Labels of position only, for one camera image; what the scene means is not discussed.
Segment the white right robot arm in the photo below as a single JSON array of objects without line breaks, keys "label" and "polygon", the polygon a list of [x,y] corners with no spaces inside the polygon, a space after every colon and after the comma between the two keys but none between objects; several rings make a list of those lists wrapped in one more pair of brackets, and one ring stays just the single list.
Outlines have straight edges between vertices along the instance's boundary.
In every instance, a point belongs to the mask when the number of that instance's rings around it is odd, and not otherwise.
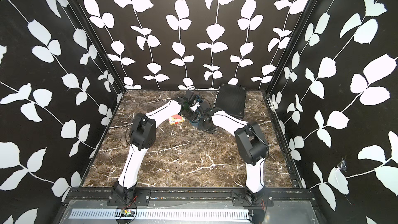
[{"label": "white right robot arm", "polygon": [[250,194],[260,193],[264,184],[264,164],[269,144],[257,122],[239,120],[222,110],[210,110],[198,117],[198,128],[213,132],[222,128],[235,137],[238,153],[246,164],[245,187]]}]

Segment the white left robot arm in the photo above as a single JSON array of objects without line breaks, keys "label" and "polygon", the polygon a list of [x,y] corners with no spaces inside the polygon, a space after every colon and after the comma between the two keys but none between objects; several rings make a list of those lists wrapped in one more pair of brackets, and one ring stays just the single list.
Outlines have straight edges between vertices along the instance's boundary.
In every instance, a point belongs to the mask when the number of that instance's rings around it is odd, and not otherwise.
[{"label": "white left robot arm", "polygon": [[129,134],[129,153],[119,179],[113,185],[112,198],[129,203],[134,198],[137,176],[143,158],[156,140],[157,127],[170,117],[180,114],[186,118],[197,113],[199,102],[181,97],[147,114],[136,115]]}]

